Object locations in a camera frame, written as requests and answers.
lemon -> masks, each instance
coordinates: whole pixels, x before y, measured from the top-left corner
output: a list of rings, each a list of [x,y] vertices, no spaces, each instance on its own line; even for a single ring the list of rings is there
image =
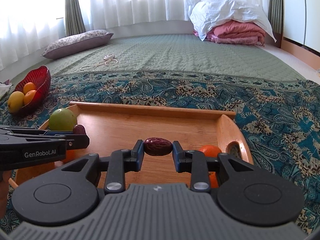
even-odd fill
[[[77,117],[67,108],[55,110],[49,118],[51,131],[72,131],[76,124],[78,124]]]
[[[13,92],[8,99],[8,108],[10,113],[16,113],[23,107],[24,94],[20,91]]]

wooden tray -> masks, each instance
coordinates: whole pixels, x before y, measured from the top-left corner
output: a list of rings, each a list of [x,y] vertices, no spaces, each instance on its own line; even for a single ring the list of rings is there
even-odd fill
[[[76,150],[76,156],[98,153],[109,156],[112,151],[132,148],[138,139],[161,137],[169,141],[178,140],[183,149],[199,149],[206,144],[217,145],[222,152],[229,153],[234,144],[239,145],[243,160],[253,164],[249,147],[236,124],[232,111],[201,110],[157,106],[133,106],[121,104],[70,102],[73,111],[90,138],[87,149]],[[46,121],[40,129],[48,128]],[[20,169],[16,182],[25,181],[43,173],[43,169],[32,167],[29,173]],[[189,184],[189,173],[177,173],[172,155],[149,156],[145,154],[140,172],[129,172],[125,176],[130,183]],[[105,172],[99,187],[103,187]]]

white cabinet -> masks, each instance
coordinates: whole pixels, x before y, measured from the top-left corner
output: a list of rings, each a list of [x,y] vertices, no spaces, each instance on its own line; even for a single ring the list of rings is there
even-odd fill
[[[284,37],[304,43],[306,28],[305,0],[284,0]]]
[[[304,45],[320,52],[320,0],[306,0],[307,24]]]

fruit bowl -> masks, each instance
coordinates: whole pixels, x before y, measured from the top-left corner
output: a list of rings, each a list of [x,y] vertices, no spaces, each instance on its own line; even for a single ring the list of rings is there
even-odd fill
[[[32,82],[36,85],[37,92],[33,99],[27,105],[23,106],[18,112],[11,113],[12,115],[25,116],[35,111],[48,96],[51,75],[47,66],[42,65],[40,68],[31,70],[27,76],[16,86],[15,91],[23,92],[25,84]]]

cable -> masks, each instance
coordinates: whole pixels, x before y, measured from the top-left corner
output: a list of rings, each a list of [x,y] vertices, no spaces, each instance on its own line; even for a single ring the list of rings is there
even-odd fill
[[[98,66],[102,66],[102,65],[106,65],[106,66],[109,66],[109,67],[117,65],[119,62],[115,59],[115,57],[116,56],[114,54],[107,54],[107,55],[105,55],[103,57],[103,61],[98,62],[96,65],[82,66],[80,68],[80,70],[84,71],[84,70],[88,70],[88,69],[91,69],[91,68],[94,68],[94,67],[98,67]]]

